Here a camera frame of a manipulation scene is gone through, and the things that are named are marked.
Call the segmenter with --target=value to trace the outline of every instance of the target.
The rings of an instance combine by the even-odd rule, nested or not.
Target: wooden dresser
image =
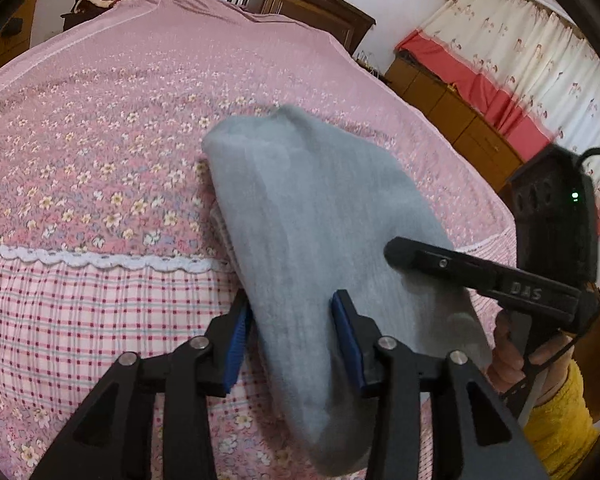
[[[3,34],[0,34],[0,67],[29,49],[35,8],[36,0],[25,0],[11,17],[18,21],[3,29]]]
[[[396,57],[384,75],[389,88],[420,110],[499,192],[523,161],[509,143],[451,87]]]

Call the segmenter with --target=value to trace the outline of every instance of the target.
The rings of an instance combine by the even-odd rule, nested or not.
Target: red fabric
[[[458,93],[496,128],[525,162],[551,142],[551,134],[518,106],[515,96],[498,88],[483,73],[474,72],[462,57],[455,56],[421,30],[414,30],[396,46],[408,50],[442,81],[454,84]],[[600,236],[600,204],[598,204]]]

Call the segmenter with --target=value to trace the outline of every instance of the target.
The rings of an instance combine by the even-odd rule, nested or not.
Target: black cable
[[[582,155],[580,155],[576,161],[575,167],[579,168],[582,166],[582,163],[587,160],[589,157],[591,156],[595,156],[595,155],[600,155],[600,148],[589,148],[588,150],[586,150]],[[584,327],[584,330],[581,330],[579,333],[577,333],[573,339],[571,339],[571,341],[569,341],[565,346],[562,347],[562,349],[555,353],[550,359],[548,359],[547,361],[544,362],[544,364],[540,365],[540,367],[538,368],[537,373],[542,372],[543,370],[547,369],[549,366],[551,366],[552,364],[554,364],[558,359],[560,359],[563,355],[565,355],[569,350],[571,350],[571,348],[573,348],[576,343],[582,339],[587,332],[589,332],[589,330],[591,329],[591,327],[593,326],[593,324],[598,320],[598,318],[600,317],[600,306],[598,307],[598,309],[596,310],[595,314],[593,316],[591,316],[591,318],[589,319],[589,322],[587,323],[587,325]],[[522,386],[522,384],[526,384],[527,382],[527,378],[525,377],[524,379],[522,379],[520,382],[518,382],[517,384],[515,384],[514,386],[512,386],[510,390],[512,389],[519,389],[520,386]]]

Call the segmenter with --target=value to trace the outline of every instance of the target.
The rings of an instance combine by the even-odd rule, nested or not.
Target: white floral curtain
[[[527,0],[450,0],[416,34],[506,92],[549,140],[577,153],[600,146],[600,59],[555,13]],[[494,126],[506,129],[502,109]],[[600,157],[587,171],[600,199]]]

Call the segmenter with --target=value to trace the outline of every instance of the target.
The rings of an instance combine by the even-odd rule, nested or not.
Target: metal screw
[[[189,340],[189,346],[191,346],[191,348],[195,348],[196,350],[204,350],[209,346],[209,339],[203,335],[196,336],[195,338]]]
[[[461,350],[454,350],[451,352],[451,354],[449,354],[449,357],[451,357],[451,360],[457,365],[463,365],[469,360],[466,354]]]
[[[118,358],[118,362],[123,366],[131,366],[137,359],[138,356],[133,352],[125,352]]]
[[[385,350],[393,350],[398,346],[398,342],[393,337],[385,335],[378,339],[378,346]]]

